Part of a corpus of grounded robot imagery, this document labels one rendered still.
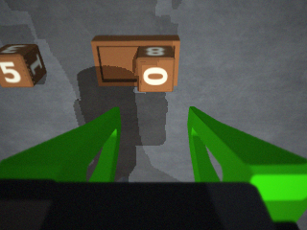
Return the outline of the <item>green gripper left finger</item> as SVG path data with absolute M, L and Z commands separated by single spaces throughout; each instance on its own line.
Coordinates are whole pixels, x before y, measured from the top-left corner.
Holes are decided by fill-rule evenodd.
M 120 108 L 0 162 L 0 178 L 86 182 L 87 167 L 103 147 L 88 182 L 114 182 L 121 134 Z

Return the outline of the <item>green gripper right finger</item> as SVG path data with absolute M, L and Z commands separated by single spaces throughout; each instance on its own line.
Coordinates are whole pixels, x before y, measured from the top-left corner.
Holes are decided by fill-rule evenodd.
M 195 182 L 221 182 L 207 149 L 222 167 L 222 182 L 255 185 L 273 222 L 294 222 L 307 209 L 307 159 L 223 124 L 189 107 L 188 137 Z

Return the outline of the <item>orange rectangular tray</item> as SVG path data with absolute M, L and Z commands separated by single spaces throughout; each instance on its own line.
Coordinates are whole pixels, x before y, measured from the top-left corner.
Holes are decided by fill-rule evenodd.
M 178 35 L 95 35 L 91 40 L 99 86 L 137 86 L 139 46 L 172 46 L 177 85 L 180 40 Z

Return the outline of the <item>brown number cube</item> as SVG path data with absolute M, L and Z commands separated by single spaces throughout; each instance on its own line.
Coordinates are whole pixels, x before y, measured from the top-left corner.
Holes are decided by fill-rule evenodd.
M 173 47 L 139 46 L 136 76 L 139 92 L 172 92 L 175 76 Z
M 36 44 L 7 44 L 0 48 L 2 87 L 34 87 L 45 74 Z

